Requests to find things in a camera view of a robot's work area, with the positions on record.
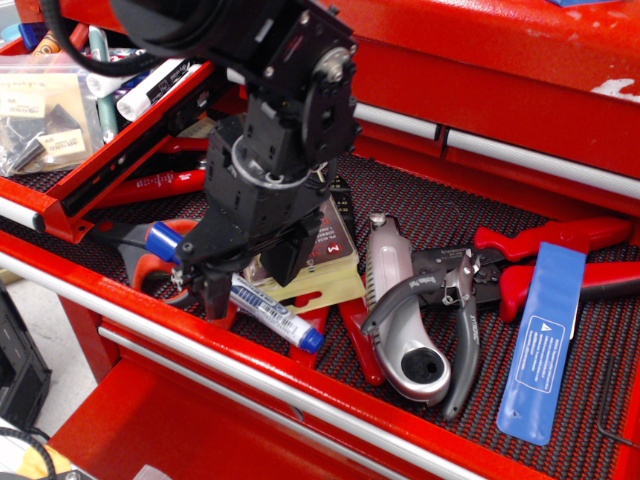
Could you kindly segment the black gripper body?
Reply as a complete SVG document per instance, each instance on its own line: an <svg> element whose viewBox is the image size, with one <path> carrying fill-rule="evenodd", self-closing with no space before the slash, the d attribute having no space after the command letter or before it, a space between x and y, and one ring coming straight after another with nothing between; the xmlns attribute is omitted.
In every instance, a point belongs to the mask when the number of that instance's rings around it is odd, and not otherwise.
<svg viewBox="0 0 640 480"><path fill-rule="evenodd" d="M253 116L227 117L214 127L205 194L208 209L177 251L183 284L197 293L203 267L233 275L296 224L320 228L328 196L307 164L300 124Z"/></svg>

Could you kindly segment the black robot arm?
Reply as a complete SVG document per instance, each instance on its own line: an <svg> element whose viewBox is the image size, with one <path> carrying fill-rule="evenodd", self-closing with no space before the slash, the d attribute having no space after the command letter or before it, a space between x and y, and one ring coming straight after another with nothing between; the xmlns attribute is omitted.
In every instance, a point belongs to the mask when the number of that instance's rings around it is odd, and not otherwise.
<svg viewBox="0 0 640 480"><path fill-rule="evenodd" d="M113 11L139 57L86 57L68 40L56 1L48 28L83 68L136 74L166 58L202 57L245 81L244 118L209 138L207 211L177 249L177 279L211 320L227 313L233 274L261 256L280 284L296 277L320 229L339 157L360 132L352 80L357 45L334 10L315 1L116 1Z"/></svg>

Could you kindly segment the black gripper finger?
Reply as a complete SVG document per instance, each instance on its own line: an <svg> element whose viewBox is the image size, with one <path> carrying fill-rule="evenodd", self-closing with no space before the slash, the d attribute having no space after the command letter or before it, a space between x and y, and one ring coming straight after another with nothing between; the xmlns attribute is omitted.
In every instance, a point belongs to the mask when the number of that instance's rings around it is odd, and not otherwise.
<svg viewBox="0 0 640 480"><path fill-rule="evenodd" d="M197 280L198 295L207 320L219 320L227 315L232 274L203 267Z"/></svg>
<svg viewBox="0 0 640 480"><path fill-rule="evenodd" d="M319 225L296 224L273 248L261 254L261 263L281 286L287 286L303 268L313 250Z"/></svg>

